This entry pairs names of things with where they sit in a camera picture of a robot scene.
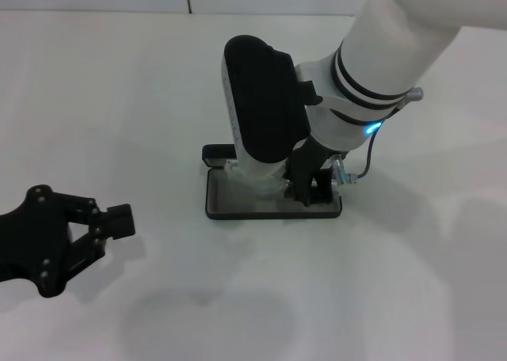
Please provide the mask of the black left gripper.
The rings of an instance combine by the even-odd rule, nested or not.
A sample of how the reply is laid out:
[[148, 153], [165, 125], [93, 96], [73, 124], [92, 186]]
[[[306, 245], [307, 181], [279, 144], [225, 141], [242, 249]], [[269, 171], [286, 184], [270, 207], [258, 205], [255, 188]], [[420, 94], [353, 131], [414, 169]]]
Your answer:
[[[88, 226], [88, 233], [74, 241], [68, 222]], [[1, 215], [1, 281], [24, 279], [41, 296], [53, 298], [105, 255], [106, 239], [134, 234], [129, 204], [102, 211], [93, 198], [55, 194], [44, 184], [34, 186], [19, 207]]]

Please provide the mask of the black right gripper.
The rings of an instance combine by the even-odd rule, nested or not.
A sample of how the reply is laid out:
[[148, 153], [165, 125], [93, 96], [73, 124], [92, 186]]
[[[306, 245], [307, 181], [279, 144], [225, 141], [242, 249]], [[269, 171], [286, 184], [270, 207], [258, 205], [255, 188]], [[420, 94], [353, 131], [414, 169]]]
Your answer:
[[334, 201], [333, 171], [324, 164], [337, 154], [310, 136], [289, 156], [284, 178], [288, 180], [287, 197], [302, 203], [331, 204]]

